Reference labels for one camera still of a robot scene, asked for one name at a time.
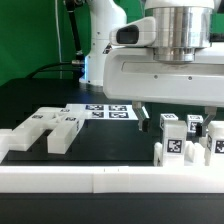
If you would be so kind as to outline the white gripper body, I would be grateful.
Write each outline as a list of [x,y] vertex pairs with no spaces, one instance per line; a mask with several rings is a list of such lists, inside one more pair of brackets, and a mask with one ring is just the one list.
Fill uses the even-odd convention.
[[224,107],[224,46],[196,52],[191,63],[161,63],[150,48],[118,48],[106,57],[110,99]]

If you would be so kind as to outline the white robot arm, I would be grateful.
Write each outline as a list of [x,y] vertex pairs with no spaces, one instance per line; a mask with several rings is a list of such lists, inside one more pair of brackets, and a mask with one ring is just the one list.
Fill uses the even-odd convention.
[[207,134],[224,107],[224,34],[211,31],[224,0],[146,0],[144,17],[128,23],[114,0],[84,0],[90,9],[91,44],[82,83],[111,99],[130,100],[142,131],[144,102],[203,106]]

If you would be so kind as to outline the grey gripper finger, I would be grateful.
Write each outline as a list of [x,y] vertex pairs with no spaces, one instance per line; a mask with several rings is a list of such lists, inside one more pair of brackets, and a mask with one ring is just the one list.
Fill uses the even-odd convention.
[[196,126],[196,136],[197,137],[205,137],[207,134],[207,127],[209,123],[215,118],[217,113],[216,107],[206,106],[205,107],[205,114],[206,118],[203,120],[202,123],[198,123]]
[[140,101],[133,101],[132,102],[132,109],[138,118],[138,127],[139,130],[142,132],[148,132],[149,131],[149,115],[145,108],[145,104]]

